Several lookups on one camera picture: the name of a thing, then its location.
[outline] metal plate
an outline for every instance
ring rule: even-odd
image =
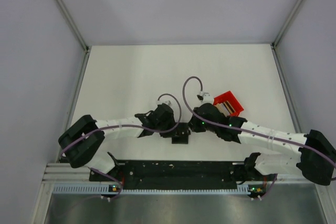
[[[53,195],[54,212],[62,214],[87,196]],[[247,196],[139,195],[108,203],[83,201],[62,218],[49,210],[45,224],[93,223],[326,223],[314,185],[276,185],[263,201]]]

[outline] purple cable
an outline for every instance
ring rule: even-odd
[[[123,188],[123,186],[122,186],[122,184],[120,183],[119,180],[117,180],[116,178],[113,178],[112,176],[110,176],[110,175],[108,175],[108,174],[106,174],[106,173],[102,173],[101,171],[99,171],[99,170],[97,170],[97,169],[90,168],[90,170],[93,171],[93,172],[95,172],[95,173],[98,173],[98,174],[100,174],[100,175],[102,175],[102,176],[105,176],[106,178],[108,178],[108,179],[110,179],[110,180],[112,180],[112,181],[114,181],[114,182],[117,182],[117,183],[119,184],[119,186],[120,186],[120,190],[119,190],[119,192],[118,192],[112,199],[116,199],[116,198],[119,198],[119,197],[120,197],[120,194],[121,194],[121,192],[122,192],[122,188]]]
[[[272,184],[269,186],[269,188],[268,188],[268,190],[265,192],[265,194],[264,195],[262,195],[261,197],[260,197],[260,199],[263,199],[263,198],[265,198],[266,197],[266,195],[268,195],[269,194],[269,192],[271,191],[271,189],[273,188],[273,186],[274,186],[274,184],[275,184],[275,181],[277,180],[277,178],[278,178],[278,174],[276,174],[275,175],[275,177],[274,177],[274,179],[273,179],[273,181],[272,181]]]
[[[203,90],[203,84],[202,84],[202,81],[200,80],[200,78],[196,77],[196,76],[191,76],[189,77],[188,79],[186,79],[186,81],[184,82],[183,84],[183,88],[182,88],[182,97],[183,97],[183,101],[186,105],[186,107],[189,109],[189,111],[195,116],[197,117],[198,119],[202,120],[203,122],[206,122],[206,123],[209,123],[209,124],[212,124],[212,125],[215,125],[215,126],[219,126],[219,127],[222,127],[222,128],[227,128],[227,129],[232,129],[232,130],[236,130],[236,131],[243,131],[243,132],[246,132],[246,133],[250,133],[250,134],[254,134],[254,135],[257,135],[257,136],[261,136],[261,137],[264,137],[264,138],[269,138],[268,135],[265,135],[265,134],[261,134],[259,132],[255,132],[255,131],[250,131],[250,130],[246,130],[246,129],[241,129],[241,128],[238,128],[238,127],[233,127],[233,126],[229,126],[229,125],[225,125],[225,124],[220,124],[220,123],[215,123],[215,122],[212,122],[210,120],[207,120],[205,118],[202,118],[201,116],[197,115],[193,110],[192,108],[190,108],[186,98],[185,98],[185,87],[187,85],[187,83],[191,80],[191,79],[196,79],[200,82],[200,85],[201,85],[201,91]],[[296,142],[293,142],[293,141],[290,141],[290,140],[286,140],[286,139],[283,139],[283,138],[280,138],[280,137],[273,137],[272,138],[273,140],[276,140],[276,141],[280,141],[280,142],[283,142],[283,143],[287,143],[287,144],[293,144],[293,145],[296,145],[296,146],[299,146],[299,147],[302,147],[302,148],[306,148],[308,150],[311,150],[313,152],[315,152],[316,154],[320,155],[321,157],[323,157],[325,160],[327,160],[335,169],[336,169],[336,164],[330,159],[328,158],[327,156],[325,156],[322,152],[318,151],[317,149],[315,148],[312,148],[308,145],[304,145],[304,144],[300,144],[300,143],[296,143]]]
[[[178,117],[178,121],[174,125],[174,127],[172,127],[171,129],[166,130],[166,131],[157,131],[157,130],[153,130],[153,129],[150,129],[150,128],[147,128],[147,127],[144,127],[144,126],[133,125],[133,124],[122,124],[122,125],[112,125],[112,126],[101,127],[101,128],[95,129],[93,131],[90,131],[89,133],[87,133],[87,134],[81,136],[80,138],[78,138],[77,140],[73,141],[71,144],[69,144],[67,147],[65,147],[61,151],[60,155],[62,155],[63,153],[67,152],[71,147],[73,147],[74,145],[78,144],[80,141],[84,140],[85,138],[87,138],[88,136],[92,135],[94,132],[97,132],[97,131],[104,131],[104,130],[109,130],[109,129],[117,129],[119,127],[139,128],[139,129],[144,129],[144,130],[155,132],[155,133],[168,133],[168,132],[174,130],[178,126],[178,124],[180,123],[180,121],[181,121],[182,108],[181,108],[181,105],[180,105],[179,101],[177,100],[177,98],[175,96],[173,96],[172,94],[168,94],[168,93],[162,94],[162,95],[159,96],[159,98],[157,100],[159,100],[164,95],[168,95],[168,96],[172,97],[176,101],[176,103],[177,103],[177,105],[179,107],[179,111],[180,111],[180,116]]]

